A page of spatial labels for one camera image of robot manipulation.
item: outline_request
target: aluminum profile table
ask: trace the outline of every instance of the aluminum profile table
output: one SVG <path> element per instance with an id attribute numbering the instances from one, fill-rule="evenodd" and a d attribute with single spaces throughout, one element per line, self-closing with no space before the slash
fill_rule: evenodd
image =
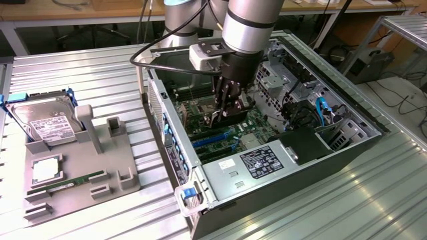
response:
<path id="1" fill-rule="evenodd" d="M 203 239 L 423 239 L 427 236 L 427 149 L 300 40 L 283 33 L 348 95 L 391 129 L 382 142 L 335 175 Z M 5 92 L 75 89 L 99 124 L 125 121 L 142 190 L 35 227 L 23 228 L 16 189 L 23 184 L 23 133 L 3 115 L 0 239 L 188 240 L 190 230 L 139 101 L 135 46 L 17 57 L 5 68 Z"/>
<path id="2" fill-rule="evenodd" d="M 427 16 L 424 15 L 402 15 L 402 16 L 382 16 L 372 26 L 364 40 L 362 41 L 352 57 L 344 62 L 340 72 L 346 75 L 350 71 L 356 59 L 370 44 L 379 28 L 384 26 L 394 33 L 411 41 L 420 49 L 427 51 Z"/>

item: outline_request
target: motherboard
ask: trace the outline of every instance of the motherboard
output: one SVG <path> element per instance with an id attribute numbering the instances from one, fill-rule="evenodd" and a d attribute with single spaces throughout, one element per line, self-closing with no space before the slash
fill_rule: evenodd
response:
<path id="1" fill-rule="evenodd" d="M 243 122 L 212 129 L 206 117 L 215 110 L 214 95 L 176 101 L 175 109 L 203 164 L 263 145 L 279 133 L 256 107 Z"/>

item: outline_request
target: white sticker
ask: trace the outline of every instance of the white sticker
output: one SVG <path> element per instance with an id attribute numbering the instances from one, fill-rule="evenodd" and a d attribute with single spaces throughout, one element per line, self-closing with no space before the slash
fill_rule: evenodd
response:
<path id="1" fill-rule="evenodd" d="M 41 140 L 47 143 L 61 139 L 68 139 L 75 136 L 72 126 L 69 125 L 65 116 L 36 120 L 29 122 Z"/>
<path id="2" fill-rule="evenodd" d="M 224 169 L 227 169 L 227 168 L 230 168 L 230 167 L 236 165 L 232 158 L 226 160 L 226 161 L 219 162 L 218 164 L 219 164 L 219 167 L 220 167 L 222 170 L 224 170 Z"/>

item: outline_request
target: wooden table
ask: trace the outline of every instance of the wooden table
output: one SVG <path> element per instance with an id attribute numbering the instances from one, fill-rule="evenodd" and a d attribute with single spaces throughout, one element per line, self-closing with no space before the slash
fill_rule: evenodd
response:
<path id="1" fill-rule="evenodd" d="M 411 8 L 411 1 L 412 0 L 404 0 L 408 9 Z M 348 12 L 382 12 L 395 9 L 394 5 L 392 7 L 388 5 L 371 6 L 371 8 L 368 8 L 367 6 L 360 6 L 363 5 L 363 0 L 354 0 L 354 2 L 356 5 L 347 10 Z M 16 32 L 16 28 L 131 23 L 139 21 L 140 15 L 140 9 L 138 8 L 95 11 L 91 5 L 81 6 L 81 11 L 76 11 L 68 7 L 56 5 L 52 0 L 27 0 L 25 4 L 1 6 L 0 17 L 3 21 L 0 21 L 0 30 L 17 56 L 25 56 L 29 52 Z M 342 3 L 331 4 L 327 8 L 326 13 L 331 14 L 331 17 L 318 38 L 316 46 L 324 39 L 324 35 L 332 26 L 342 6 Z M 303 1 L 300 4 L 296 4 L 286 0 L 280 15 L 314 15 L 322 14 L 324 10 L 326 5 L 319 3 L 310 4 Z M 164 14 L 166 7 L 163 0 L 154 0 L 151 21 L 163 21 L 166 19 Z"/>

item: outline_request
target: green circuit board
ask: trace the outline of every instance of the green circuit board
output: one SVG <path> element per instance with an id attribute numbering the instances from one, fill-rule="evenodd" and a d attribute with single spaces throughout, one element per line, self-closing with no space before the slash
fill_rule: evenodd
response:
<path id="1" fill-rule="evenodd" d="M 248 144 L 243 142 L 243 139 L 247 139 L 248 136 L 255 140 L 256 146 L 267 143 L 270 137 L 278 134 L 256 107 L 248 111 L 243 122 L 211 129 L 204 122 L 204 116 L 208 116 L 215 110 L 214 96 L 176 102 L 175 109 L 194 146 L 199 141 L 210 141 L 216 137 L 223 138 L 212 143 L 195 146 L 194 149 L 203 164 L 247 150 Z"/>

